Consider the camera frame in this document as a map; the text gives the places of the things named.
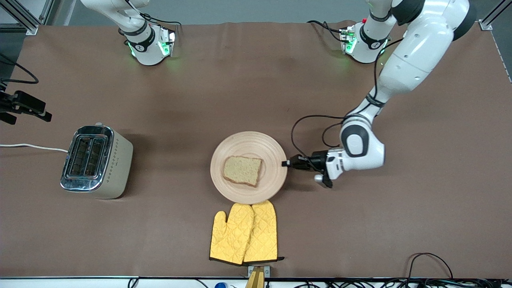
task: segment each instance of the quilted fabric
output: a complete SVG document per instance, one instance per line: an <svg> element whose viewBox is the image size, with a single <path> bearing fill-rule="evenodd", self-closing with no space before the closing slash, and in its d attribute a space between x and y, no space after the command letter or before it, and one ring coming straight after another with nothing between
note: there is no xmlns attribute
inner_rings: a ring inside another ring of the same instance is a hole
<svg viewBox="0 0 512 288"><path fill-rule="evenodd" d="M254 223L251 206L235 203L229 212L219 211L215 215L211 233L210 259L241 265Z"/></svg>
<svg viewBox="0 0 512 288"><path fill-rule="evenodd" d="M254 223L244 263L269 262L278 259L278 231L274 206L270 201L252 205Z"/></svg>

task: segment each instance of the round wooden plate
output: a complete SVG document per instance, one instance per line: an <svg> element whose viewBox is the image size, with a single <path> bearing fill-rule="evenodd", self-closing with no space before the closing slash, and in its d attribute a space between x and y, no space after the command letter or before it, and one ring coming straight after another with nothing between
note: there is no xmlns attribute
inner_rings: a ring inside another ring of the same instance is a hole
<svg viewBox="0 0 512 288"><path fill-rule="evenodd" d="M224 179L224 162L229 156L245 156L263 160L258 184L251 187ZM260 132L240 132L224 139L211 157L210 175L217 190L229 200L241 204L256 204L272 198L283 186L288 169L283 148L272 137Z"/></svg>

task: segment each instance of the brown leather surface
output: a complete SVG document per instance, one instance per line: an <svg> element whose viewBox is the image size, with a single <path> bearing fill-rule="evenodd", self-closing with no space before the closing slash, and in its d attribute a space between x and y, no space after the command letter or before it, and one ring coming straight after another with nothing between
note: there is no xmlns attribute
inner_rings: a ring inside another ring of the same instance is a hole
<svg viewBox="0 0 512 288"><path fill-rule="evenodd" d="M215 147L254 130L292 156L299 117L344 115L373 86L372 65L341 55L317 28L184 26L177 57L154 67L136 63L115 27L40 27L27 37L18 61L40 83L9 90L46 101L54 116L1 124L1 143L67 148L79 127L101 121L135 151L124 197L96 200L60 188L65 153L1 149L0 274L245 275L208 260L214 215L232 204L210 180ZM350 171L332 190L290 171L272 199L286 257L273 276L398 277L413 253L432 252L455 277L510 277L511 92L491 34L474 26L376 119L384 167ZM297 144L323 150L331 123L304 121ZM413 276L447 275L421 258Z"/></svg>

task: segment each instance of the white toaster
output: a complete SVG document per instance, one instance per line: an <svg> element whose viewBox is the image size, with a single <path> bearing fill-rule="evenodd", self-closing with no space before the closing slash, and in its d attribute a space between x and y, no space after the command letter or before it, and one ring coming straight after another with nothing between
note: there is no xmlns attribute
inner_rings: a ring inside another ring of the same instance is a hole
<svg viewBox="0 0 512 288"><path fill-rule="evenodd" d="M99 199L121 196L132 164L133 145L112 128L97 123L76 131L60 185Z"/></svg>

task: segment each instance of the bread crust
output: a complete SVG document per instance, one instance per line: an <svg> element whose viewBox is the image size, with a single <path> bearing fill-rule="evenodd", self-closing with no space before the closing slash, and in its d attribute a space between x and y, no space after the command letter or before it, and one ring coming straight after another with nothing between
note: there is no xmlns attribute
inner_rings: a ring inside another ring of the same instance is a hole
<svg viewBox="0 0 512 288"><path fill-rule="evenodd" d="M231 158L246 158L246 159L254 159L254 160L260 160L260 166L258 167L258 177L256 179L256 184L253 185L251 183L247 183L247 182L236 182L235 180L227 177L226 175L224 175L224 167L226 166L226 162L231 159ZM228 180L229 182L233 183L233 184L244 184L244 185L247 185L247 186L251 186L251 187L254 187L256 188L258 186L258 181L260 180L260 170L261 170L261 165L263 164L263 159L261 158L253 158L253 157L245 157L245 156L229 156L226 158L226 160L224 160L224 164L222 164L222 177L224 177L224 179Z"/></svg>

